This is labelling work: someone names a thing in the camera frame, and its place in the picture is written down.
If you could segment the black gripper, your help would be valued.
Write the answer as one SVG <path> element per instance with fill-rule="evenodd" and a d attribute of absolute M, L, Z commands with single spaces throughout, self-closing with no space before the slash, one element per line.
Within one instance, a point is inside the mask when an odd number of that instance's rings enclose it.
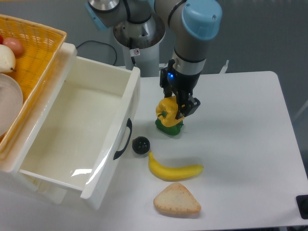
<path fill-rule="evenodd" d="M 173 65 L 174 59 L 170 59 L 167 66 L 160 70 L 160 87 L 163 88 L 164 97 L 176 96 L 178 112 L 176 119 L 192 115 L 201 102 L 193 96 L 193 89 L 197 84 L 200 72 L 194 75 L 187 75 L 177 71 Z"/>

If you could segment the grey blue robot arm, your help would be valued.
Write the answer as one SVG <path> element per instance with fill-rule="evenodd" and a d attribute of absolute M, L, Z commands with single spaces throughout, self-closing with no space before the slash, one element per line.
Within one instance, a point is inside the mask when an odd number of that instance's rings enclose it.
<path fill-rule="evenodd" d="M 200 101 L 193 88 L 206 62 L 210 41 L 218 34 L 222 8 L 215 0 L 89 0 L 93 21 L 107 29 L 127 22 L 143 25 L 155 13 L 176 36 L 172 58 L 161 70 L 165 97 L 176 96 L 176 118 L 195 112 Z"/>

